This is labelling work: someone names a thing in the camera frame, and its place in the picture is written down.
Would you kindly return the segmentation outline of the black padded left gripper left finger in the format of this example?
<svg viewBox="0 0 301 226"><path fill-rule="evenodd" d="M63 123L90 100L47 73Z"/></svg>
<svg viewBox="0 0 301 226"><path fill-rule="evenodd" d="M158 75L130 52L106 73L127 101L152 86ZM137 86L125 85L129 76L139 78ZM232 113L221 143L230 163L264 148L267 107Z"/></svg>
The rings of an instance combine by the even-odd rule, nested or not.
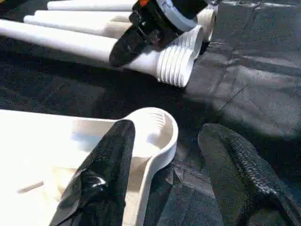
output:
<svg viewBox="0 0 301 226"><path fill-rule="evenodd" d="M50 225L122 225L134 140L132 121L113 124L72 176Z"/></svg>

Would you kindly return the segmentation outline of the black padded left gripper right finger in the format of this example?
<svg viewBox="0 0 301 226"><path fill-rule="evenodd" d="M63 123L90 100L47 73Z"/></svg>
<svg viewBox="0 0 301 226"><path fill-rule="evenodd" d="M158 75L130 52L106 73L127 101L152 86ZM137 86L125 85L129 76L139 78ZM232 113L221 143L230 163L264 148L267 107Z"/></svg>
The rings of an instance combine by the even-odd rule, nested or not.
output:
<svg viewBox="0 0 301 226"><path fill-rule="evenodd" d="M198 134L226 226L299 226L301 208L288 186L243 136L206 123Z"/></svg>

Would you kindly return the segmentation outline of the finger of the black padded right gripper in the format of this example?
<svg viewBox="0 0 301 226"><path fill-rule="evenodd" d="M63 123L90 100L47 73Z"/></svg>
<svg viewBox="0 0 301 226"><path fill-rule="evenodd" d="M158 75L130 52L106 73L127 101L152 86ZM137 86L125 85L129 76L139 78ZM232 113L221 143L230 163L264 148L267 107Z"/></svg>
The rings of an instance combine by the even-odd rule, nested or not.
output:
<svg viewBox="0 0 301 226"><path fill-rule="evenodd" d="M158 30L130 27L114 44L109 55L109 65L121 67L131 63L142 51L158 42Z"/></svg>

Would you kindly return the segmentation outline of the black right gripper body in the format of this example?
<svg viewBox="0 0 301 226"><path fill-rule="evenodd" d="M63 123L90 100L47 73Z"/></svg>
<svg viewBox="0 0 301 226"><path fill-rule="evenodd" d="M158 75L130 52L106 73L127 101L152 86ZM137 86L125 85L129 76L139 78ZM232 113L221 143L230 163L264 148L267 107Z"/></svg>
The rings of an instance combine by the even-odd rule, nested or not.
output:
<svg viewBox="0 0 301 226"><path fill-rule="evenodd" d="M129 16L132 26L129 28L130 44L165 47L182 35L164 15L155 0L138 0Z"/></svg>

